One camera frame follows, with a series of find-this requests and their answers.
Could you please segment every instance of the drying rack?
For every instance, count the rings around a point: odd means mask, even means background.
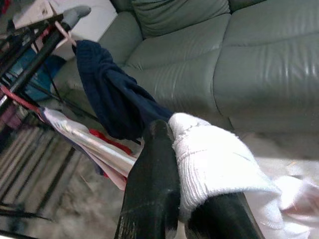
[[[23,98],[27,102],[30,102],[35,106],[39,106],[37,102],[35,102],[31,97],[29,97],[25,93],[24,89],[27,85],[29,85],[35,88],[36,90],[45,93],[50,98],[59,101],[61,104],[66,105],[71,110],[74,110],[77,113],[80,113],[86,117],[98,121],[98,119],[94,115],[76,106],[75,103],[61,98],[57,90],[57,87],[54,84],[53,78],[51,77],[48,68],[44,63],[46,58],[53,52],[57,44],[64,39],[64,35],[58,29],[54,28],[55,23],[58,22],[63,27],[63,29],[66,32],[68,32],[77,24],[80,18],[86,16],[89,12],[89,7],[79,6],[67,10],[63,14],[56,15],[52,18],[7,32],[6,39],[0,42],[0,49],[9,46],[3,52],[0,52],[0,85],[4,85],[10,90],[10,92]],[[39,50],[35,42],[38,39],[38,37],[42,35],[43,32],[50,26],[53,26],[53,30],[50,32],[47,41],[44,43],[43,47]],[[17,60],[20,57],[22,57],[24,53],[32,46],[34,46],[34,48],[37,50],[35,58],[19,75],[15,76],[14,80],[12,80],[12,73],[10,72],[11,68],[15,65]],[[54,93],[51,93],[47,89],[44,89],[43,87],[34,82],[31,82],[32,76],[38,71],[38,69],[42,65],[44,66],[44,69],[49,76],[51,84],[54,88]],[[8,107],[11,105],[12,99],[5,94],[1,94],[0,116],[3,115],[8,109]],[[3,167],[0,169],[0,181],[2,182],[2,184],[0,185],[0,216],[13,218],[45,218],[45,204],[50,202],[50,197],[54,194],[55,189],[59,186],[59,180],[61,179],[61,177],[63,177],[64,171],[68,168],[71,158],[74,156],[74,148],[70,147],[69,149],[67,149],[68,151],[65,154],[65,159],[61,162],[61,165],[58,167],[58,170],[56,171],[56,174],[54,175],[52,182],[50,182],[47,191],[44,192],[45,195],[42,201],[39,202],[35,212],[25,212],[23,209],[19,208],[20,204],[16,204],[16,198],[14,198],[12,202],[5,201],[4,199],[12,191],[12,186],[14,185],[15,180],[19,178],[21,173],[26,173],[24,171],[25,166],[29,163],[30,158],[27,157],[27,155],[31,156],[35,151],[37,151],[37,143],[41,143],[41,141],[45,139],[46,132],[53,131],[51,127],[49,127],[48,125],[44,125],[39,120],[37,120],[35,116],[32,115],[32,113],[28,113],[21,125],[23,126],[25,125],[25,123],[30,124],[30,122],[32,122],[34,126],[36,125],[37,127],[41,128],[39,129],[40,132],[30,133],[30,135],[34,135],[33,145],[24,147],[24,149],[26,150],[26,152],[24,152],[25,156],[21,157],[19,161],[16,160],[17,163],[15,166],[12,166],[12,164],[9,166],[2,164],[7,162],[1,163]],[[53,144],[54,137],[47,136],[46,140],[47,145],[43,146],[48,148],[51,144]],[[39,169],[36,167],[39,165],[39,160],[42,156],[43,155],[40,154],[40,157],[36,158],[37,163],[34,165],[34,168],[30,170],[29,174],[26,175],[26,181],[24,183],[20,183],[20,188],[14,188],[15,191],[23,193],[23,190],[26,184],[28,183],[28,180],[32,178],[33,174],[36,171],[39,171]],[[8,178],[5,178],[5,169],[8,169],[9,167],[11,167],[12,173],[8,175]],[[30,238],[23,235],[19,235],[17,233],[11,233],[3,230],[0,230],[0,235],[9,236],[17,239]]]

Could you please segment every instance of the gray couch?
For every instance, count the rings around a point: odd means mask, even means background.
[[[319,131],[319,0],[114,0],[100,40],[163,106],[226,129]],[[55,77],[92,109],[76,62]]]

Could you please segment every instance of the white towel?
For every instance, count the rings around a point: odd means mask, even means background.
[[[309,228],[297,227],[294,222],[284,224],[278,206],[281,190],[261,171],[238,137],[183,113],[174,114],[169,125],[175,137],[182,222],[209,197],[244,192],[266,239],[308,238]]]

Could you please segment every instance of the floor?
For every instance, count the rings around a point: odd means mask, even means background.
[[[319,135],[239,135],[271,178],[305,175],[319,182]],[[27,234],[40,239],[112,239],[122,199],[123,192],[96,175],[90,161],[83,158],[62,196],[54,221],[36,220]],[[176,238],[185,238],[182,227]]]

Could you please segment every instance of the clothes drying rack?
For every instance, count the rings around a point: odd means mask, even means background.
[[[89,117],[93,120],[98,121],[98,119],[86,112],[85,110],[78,107],[75,103],[63,99],[58,90],[56,85],[54,84],[53,78],[51,77],[47,66],[45,65],[44,61],[46,58],[53,52],[57,44],[64,39],[63,33],[61,33],[57,28],[55,28],[55,23],[58,22],[63,29],[68,32],[70,31],[76,23],[80,20],[81,17],[86,16],[90,12],[90,9],[86,6],[75,7],[70,10],[65,11],[63,14],[56,15],[52,18],[48,18],[46,20],[30,24],[28,26],[22,27],[20,29],[13,29],[6,33],[6,38],[0,42],[0,85],[4,85],[6,88],[10,90],[10,92],[14,93],[15,95],[23,98],[27,102],[30,102],[32,105],[39,106],[37,102],[35,102],[30,96],[25,93],[25,87],[27,85],[33,87],[34,89],[45,93],[50,98],[59,101],[61,104],[66,105],[71,110],[77,112],[78,114],[82,114],[83,116]],[[38,49],[36,45],[36,40],[39,38],[40,35],[48,28],[53,27],[53,30],[50,32],[47,41],[44,43],[41,49]],[[17,76],[14,76],[10,71],[11,68],[15,65],[17,60],[24,55],[24,53],[34,46],[37,50],[35,58],[28,64],[28,66]],[[31,82],[32,76],[37,72],[37,70],[44,66],[45,71],[47,72],[49,79],[52,83],[54,88],[54,93],[44,89],[40,85]],[[8,107],[12,105],[13,100],[5,94],[0,94],[0,116],[3,115]],[[32,114],[28,114],[24,122],[28,122],[30,118],[34,118]],[[45,130],[50,128],[48,125],[45,125]],[[52,143],[52,139],[48,141],[47,147],[49,144]],[[21,173],[21,169],[23,165],[20,165],[20,168],[14,168],[15,176],[11,175],[11,178],[5,182],[6,187],[1,188],[1,200],[0,200],[0,216],[5,217],[14,217],[14,218],[44,218],[43,214],[41,213],[41,209],[44,208],[44,204],[49,201],[50,196],[52,195],[55,188],[58,186],[58,180],[61,178],[63,174],[63,170],[66,169],[68,163],[70,162],[70,158],[74,154],[74,148],[71,148],[66,155],[65,160],[61,164],[59,170],[57,171],[51,185],[49,186],[48,190],[45,192],[45,197],[40,202],[38,209],[35,213],[24,212],[21,208],[18,208],[18,205],[14,203],[4,203],[2,201],[5,198],[6,194],[11,190],[11,186],[14,180],[18,177],[19,173]],[[31,174],[34,173],[35,170],[31,170],[30,174],[27,178],[30,178]],[[20,191],[23,190],[25,184],[21,185]],[[5,232],[0,230],[0,235],[9,236],[12,238],[30,238],[23,235],[19,235],[16,233]]]

